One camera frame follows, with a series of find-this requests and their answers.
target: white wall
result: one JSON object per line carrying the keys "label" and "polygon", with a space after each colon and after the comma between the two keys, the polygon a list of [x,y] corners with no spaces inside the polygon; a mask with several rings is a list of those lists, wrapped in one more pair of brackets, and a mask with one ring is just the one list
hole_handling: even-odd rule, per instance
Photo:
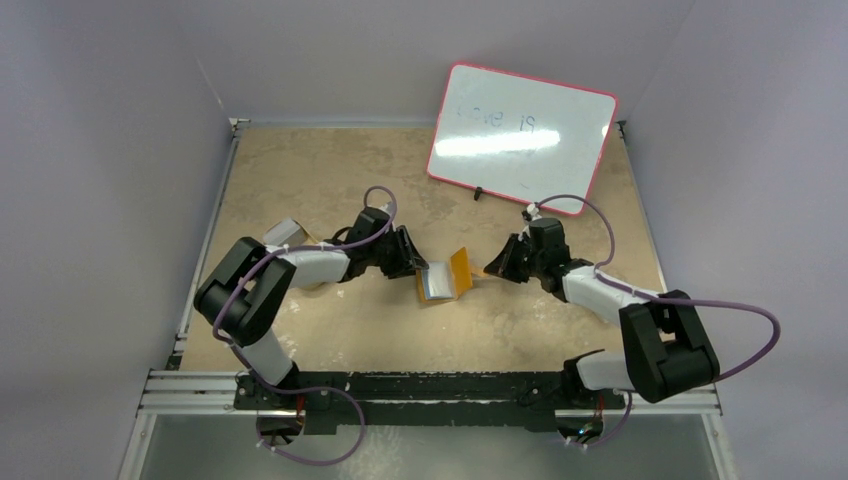
{"label": "white wall", "polygon": [[165,6],[0,6],[3,478],[114,478],[173,345],[229,125]]}
{"label": "white wall", "polygon": [[433,122],[458,60],[608,90],[626,117],[694,0],[178,0],[227,114]]}
{"label": "white wall", "polygon": [[[669,285],[766,306],[720,385],[742,478],[848,478],[848,4],[698,0],[628,127]],[[765,320],[704,314],[725,366]]]}

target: wooden tabletop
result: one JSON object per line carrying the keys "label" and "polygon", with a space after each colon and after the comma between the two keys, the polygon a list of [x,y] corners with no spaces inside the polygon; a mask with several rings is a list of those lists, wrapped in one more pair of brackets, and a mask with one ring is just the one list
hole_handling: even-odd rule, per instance
{"label": "wooden tabletop", "polygon": [[[317,238],[353,223],[371,185],[394,191],[423,257],[443,261],[467,247],[484,266],[510,233],[523,228],[522,206],[429,178],[429,128],[251,128],[238,147],[209,246],[208,272],[240,237],[261,239],[285,217]],[[387,197],[375,194],[372,203]],[[616,257],[604,270],[661,290],[650,233],[624,144],[611,133],[590,193],[609,217]],[[600,219],[586,209],[559,217],[572,255],[597,262],[609,249]],[[621,349],[617,328],[545,293],[539,282],[475,279],[456,302],[423,305],[415,278],[387,280],[379,269],[343,284],[286,294],[273,326],[302,370],[558,370],[565,359]],[[194,313],[182,370],[235,371],[240,364]]]}

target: handwritten number 19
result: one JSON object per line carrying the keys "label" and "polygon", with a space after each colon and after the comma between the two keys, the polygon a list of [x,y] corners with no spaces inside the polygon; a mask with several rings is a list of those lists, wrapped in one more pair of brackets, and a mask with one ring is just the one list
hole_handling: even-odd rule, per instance
{"label": "handwritten number 19", "polygon": [[527,127],[526,130],[529,130],[530,133],[533,133],[533,131],[536,129],[536,119],[533,118],[532,115],[527,115],[526,117],[524,115],[521,116],[520,130],[522,132],[525,131],[525,127]]}

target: purple cable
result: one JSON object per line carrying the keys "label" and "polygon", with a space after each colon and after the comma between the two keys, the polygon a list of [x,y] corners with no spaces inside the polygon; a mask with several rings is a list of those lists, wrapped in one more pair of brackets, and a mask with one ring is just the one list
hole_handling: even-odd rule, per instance
{"label": "purple cable", "polygon": [[354,399],[349,393],[345,392],[344,390],[338,389],[338,388],[309,387],[309,388],[299,388],[299,389],[295,389],[295,390],[285,390],[285,389],[282,389],[282,388],[277,388],[274,385],[271,385],[270,383],[266,382],[265,379],[263,379],[261,376],[259,376],[255,373],[255,371],[253,370],[253,367],[250,366],[250,363],[247,361],[247,359],[244,358],[244,356],[241,355],[241,353],[239,353],[237,348],[235,348],[236,345],[233,343],[233,341],[230,338],[221,335],[221,332],[220,332],[221,323],[223,323],[224,317],[226,316],[227,312],[230,311],[230,308],[233,306],[233,303],[238,298],[239,294],[244,290],[245,285],[247,285],[248,282],[250,282],[253,279],[253,277],[255,277],[256,274],[260,270],[262,270],[262,268],[265,267],[265,265],[267,265],[268,262],[271,261],[272,258],[278,257],[280,255],[285,255],[287,253],[302,252],[302,251],[308,251],[308,250],[328,251],[328,252],[329,251],[350,250],[352,248],[361,247],[362,245],[366,245],[368,243],[371,243],[374,240],[380,238],[381,235],[383,235],[384,233],[389,231],[389,229],[392,228],[392,222],[394,222],[395,215],[397,213],[397,199],[395,198],[395,194],[392,193],[392,191],[389,190],[388,188],[383,187],[381,185],[375,185],[373,187],[368,188],[368,190],[365,191],[365,197],[363,198],[363,203],[365,204],[366,207],[368,206],[368,196],[374,190],[382,190],[382,191],[386,192],[389,195],[389,198],[391,198],[391,200],[392,200],[392,203],[391,203],[392,208],[389,212],[389,221],[386,222],[386,224],[383,225],[383,227],[380,228],[380,230],[378,230],[377,233],[375,233],[374,235],[371,235],[370,237],[368,237],[364,240],[360,240],[358,242],[354,242],[354,243],[347,244],[347,245],[324,245],[324,246],[300,245],[300,246],[293,247],[293,248],[290,248],[290,249],[280,249],[280,250],[276,250],[274,252],[269,252],[267,255],[262,257],[258,262],[256,262],[256,265],[254,265],[250,270],[248,270],[247,273],[244,275],[244,277],[242,277],[242,279],[239,280],[238,285],[236,285],[235,290],[233,290],[233,293],[230,295],[230,298],[228,298],[227,301],[224,302],[224,306],[221,308],[221,311],[218,312],[218,316],[215,318],[215,322],[212,324],[212,336],[215,337],[216,339],[226,343],[227,345],[229,345],[230,348],[233,351],[233,354],[235,354],[236,358],[238,358],[239,362],[241,362],[241,364],[244,365],[244,367],[247,368],[247,370],[249,372],[251,372],[253,377],[263,387],[265,387],[269,391],[280,394],[280,395],[299,395],[299,394],[303,394],[303,393],[328,391],[328,392],[331,392],[331,393],[337,393],[337,394],[341,395],[342,397],[344,397],[346,400],[348,400],[353,405],[354,409],[356,409],[356,414],[359,416],[359,436],[357,437],[356,442],[353,444],[353,446],[350,448],[350,450],[348,450],[347,452],[345,452],[341,456],[334,458],[332,460],[312,460],[312,459],[309,459],[309,458],[304,458],[304,457],[300,457],[298,455],[288,453],[284,450],[277,449],[276,447],[272,446],[270,443],[266,442],[262,438],[261,432],[259,432],[259,428],[258,428],[258,424],[257,424],[257,432],[256,433],[259,436],[260,443],[262,444],[262,446],[264,446],[268,450],[272,451],[273,453],[276,453],[278,455],[286,457],[290,460],[294,460],[295,462],[302,463],[304,465],[312,465],[312,466],[318,466],[318,467],[335,465],[336,463],[342,462],[342,461],[346,460],[348,457],[350,457],[351,455],[353,455],[353,453],[356,451],[356,449],[359,448],[359,445],[362,444],[362,440],[365,438],[365,414],[362,411],[362,407],[359,405],[359,403],[356,401],[356,399]]}
{"label": "purple cable", "polygon": [[[634,295],[636,297],[639,297],[639,298],[642,298],[642,299],[645,299],[645,300],[651,300],[651,301],[654,301],[654,302],[657,302],[657,303],[662,303],[662,304],[665,304],[665,305],[681,305],[681,306],[688,306],[688,307],[728,308],[728,309],[732,309],[732,310],[741,310],[741,311],[745,311],[745,312],[751,312],[751,313],[756,313],[756,314],[762,315],[762,316],[766,317],[771,322],[771,325],[772,325],[771,338],[763,346],[763,348],[759,349],[756,353],[751,355],[750,358],[748,358],[744,362],[740,363],[739,365],[731,368],[730,370],[727,370],[727,371],[719,374],[719,376],[716,377],[716,380],[715,380],[716,382],[720,382],[722,380],[728,379],[728,378],[736,375],[737,373],[747,369],[751,365],[757,363],[761,358],[766,356],[766,354],[768,354],[768,352],[770,352],[774,348],[775,345],[777,345],[777,341],[780,339],[780,331],[781,331],[780,330],[780,322],[777,320],[777,317],[775,317],[773,313],[771,313],[768,310],[765,310],[763,308],[756,307],[754,305],[748,305],[748,304],[745,304],[745,303],[725,302],[725,301],[722,301],[722,300],[696,300],[696,299],[686,299],[686,298],[662,298],[662,297],[657,297],[655,295],[651,295],[649,293],[637,290],[637,289],[635,289],[635,288],[633,288],[629,285],[626,285],[626,284],[617,282],[615,280],[612,280],[610,278],[607,278],[606,275],[603,274],[603,272],[598,270],[600,267],[603,267],[604,265],[609,265],[609,263],[612,262],[613,256],[615,256],[615,235],[613,234],[612,225],[610,225],[609,220],[607,219],[606,215],[604,215],[603,212],[601,212],[601,210],[598,207],[596,207],[592,202],[590,202],[589,200],[586,200],[585,198],[580,197],[578,195],[569,195],[569,194],[553,195],[553,196],[548,197],[548,198],[546,198],[546,199],[544,199],[540,202],[536,202],[536,207],[541,208],[541,206],[544,205],[545,203],[550,202],[551,200],[555,200],[557,198],[568,198],[568,199],[579,200],[579,201],[583,202],[587,207],[591,208],[592,210],[595,211],[595,213],[598,214],[598,216],[604,222],[604,225],[607,227],[607,233],[609,233],[609,237],[610,237],[610,253],[609,253],[609,256],[607,256],[607,258],[605,260],[595,264],[595,277],[601,283],[609,285],[610,287],[613,287],[613,288],[617,288],[621,291],[630,293],[631,295]],[[632,397],[630,397],[630,399],[627,402],[627,409],[625,410],[624,416],[621,418],[621,421],[618,422],[618,425],[616,425],[616,427],[608,435],[605,435],[602,439],[593,443],[592,446],[597,446],[599,444],[602,444],[608,438],[610,438],[612,435],[618,433],[618,431],[621,429],[621,426],[624,424],[625,420],[627,420],[627,418],[630,416],[630,409],[632,408],[632,406],[633,406]]]}

